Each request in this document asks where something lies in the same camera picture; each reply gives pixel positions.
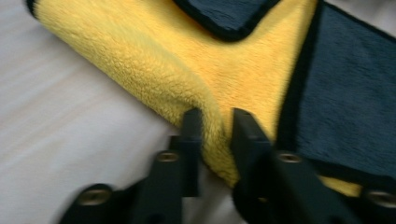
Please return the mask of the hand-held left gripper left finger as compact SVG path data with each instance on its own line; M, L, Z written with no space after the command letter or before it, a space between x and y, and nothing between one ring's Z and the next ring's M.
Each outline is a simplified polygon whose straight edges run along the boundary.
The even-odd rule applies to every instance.
M199 109L184 113L179 135L153 158L130 224L183 224L183 198L199 196L202 126Z

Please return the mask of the dark grey and yellow towel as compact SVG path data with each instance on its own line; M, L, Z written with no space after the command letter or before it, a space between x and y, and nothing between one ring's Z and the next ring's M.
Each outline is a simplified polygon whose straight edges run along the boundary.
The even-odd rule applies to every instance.
M396 192L396 38L324 0L25 0L45 28L174 125L200 110L228 185L232 112L348 196Z

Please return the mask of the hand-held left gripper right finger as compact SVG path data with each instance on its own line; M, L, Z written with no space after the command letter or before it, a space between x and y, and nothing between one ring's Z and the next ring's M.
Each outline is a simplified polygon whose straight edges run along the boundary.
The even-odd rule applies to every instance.
M274 149L255 118L239 108L231 151L239 174L233 203L248 224L362 224L306 159Z

